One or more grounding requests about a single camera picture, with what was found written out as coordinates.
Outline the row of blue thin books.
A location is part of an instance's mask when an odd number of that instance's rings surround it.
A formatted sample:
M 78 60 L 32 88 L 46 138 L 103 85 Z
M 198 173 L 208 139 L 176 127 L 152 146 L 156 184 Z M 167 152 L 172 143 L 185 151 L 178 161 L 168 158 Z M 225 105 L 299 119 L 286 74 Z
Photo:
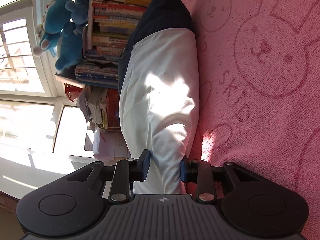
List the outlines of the row of blue thin books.
M 117 66 L 113 63 L 94 64 L 84 61 L 74 70 L 75 79 L 79 83 L 117 89 L 119 86 Z

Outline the large blue plush toy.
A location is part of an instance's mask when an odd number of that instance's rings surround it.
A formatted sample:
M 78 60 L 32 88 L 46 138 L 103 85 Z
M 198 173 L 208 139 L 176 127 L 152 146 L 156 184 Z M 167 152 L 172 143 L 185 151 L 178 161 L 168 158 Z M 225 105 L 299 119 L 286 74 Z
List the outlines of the large blue plush toy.
M 49 51 L 57 57 L 55 68 L 61 71 L 82 60 L 82 33 L 88 22 L 89 0 L 52 0 L 42 23 L 37 26 L 39 44 L 32 48 L 39 57 Z

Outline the stack of paper booklets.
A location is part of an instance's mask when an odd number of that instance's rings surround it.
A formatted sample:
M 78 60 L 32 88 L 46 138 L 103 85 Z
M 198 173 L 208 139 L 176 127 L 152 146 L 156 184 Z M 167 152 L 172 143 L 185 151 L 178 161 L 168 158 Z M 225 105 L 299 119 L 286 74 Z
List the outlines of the stack of paper booklets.
M 108 129 L 107 95 L 108 88 L 85 86 L 76 102 L 86 121 L 100 129 Z

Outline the white papers by wall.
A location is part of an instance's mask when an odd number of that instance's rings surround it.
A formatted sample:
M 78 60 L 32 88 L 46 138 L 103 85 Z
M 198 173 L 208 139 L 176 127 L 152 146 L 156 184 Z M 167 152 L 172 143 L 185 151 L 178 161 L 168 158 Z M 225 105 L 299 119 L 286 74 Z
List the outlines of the white papers by wall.
M 100 161 L 116 161 L 130 157 L 125 139 L 120 132 L 97 128 L 86 131 L 84 151 Z

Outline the pink desk mat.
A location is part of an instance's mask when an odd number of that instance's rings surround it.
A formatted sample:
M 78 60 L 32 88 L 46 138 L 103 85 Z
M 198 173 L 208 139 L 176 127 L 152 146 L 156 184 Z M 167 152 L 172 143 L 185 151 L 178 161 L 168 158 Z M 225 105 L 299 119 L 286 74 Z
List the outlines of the pink desk mat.
M 182 0 L 200 118 L 191 159 L 237 163 L 307 201 L 319 239 L 319 0 Z

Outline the red basket on top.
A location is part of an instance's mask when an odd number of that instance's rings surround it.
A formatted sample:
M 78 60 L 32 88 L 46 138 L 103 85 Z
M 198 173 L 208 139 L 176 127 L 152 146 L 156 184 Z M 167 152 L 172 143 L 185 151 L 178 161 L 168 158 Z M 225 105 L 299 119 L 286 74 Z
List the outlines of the red basket on top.
M 67 96 L 70 102 L 75 103 L 78 100 L 79 95 L 81 94 L 83 89 L 67 83 L 64 83 L 64 85 L 65 95 Z

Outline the red plastic crate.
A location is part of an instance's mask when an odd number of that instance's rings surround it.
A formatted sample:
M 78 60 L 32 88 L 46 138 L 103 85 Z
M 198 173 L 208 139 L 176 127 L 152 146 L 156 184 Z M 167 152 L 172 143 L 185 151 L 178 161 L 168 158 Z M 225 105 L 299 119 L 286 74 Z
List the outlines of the red plastic crate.
M 119 131 L 119 93 L 109 88 L 106 97 L 107 130 Z

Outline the white navy zip jacket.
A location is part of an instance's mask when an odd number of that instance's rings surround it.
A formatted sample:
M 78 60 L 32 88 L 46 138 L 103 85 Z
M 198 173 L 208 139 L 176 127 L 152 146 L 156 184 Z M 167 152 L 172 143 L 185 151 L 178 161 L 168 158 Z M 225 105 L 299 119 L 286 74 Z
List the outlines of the white navy zip jacket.
M 181 0 L 152 0 L 118 64 L 119 119 L 131 157 L 151 152 L 135 193 L 184 194 L 180 163 L 199 121 L 199 68 L 191 15 Z

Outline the middle row of books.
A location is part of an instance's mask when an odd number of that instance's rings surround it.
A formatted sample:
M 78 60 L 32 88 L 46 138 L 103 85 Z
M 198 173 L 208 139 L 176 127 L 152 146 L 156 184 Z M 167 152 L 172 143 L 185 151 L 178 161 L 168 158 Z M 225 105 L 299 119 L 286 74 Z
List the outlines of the middle row of books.
M 117 65 L 145 11 L 125 0 L 90 0 L 84 58 Z

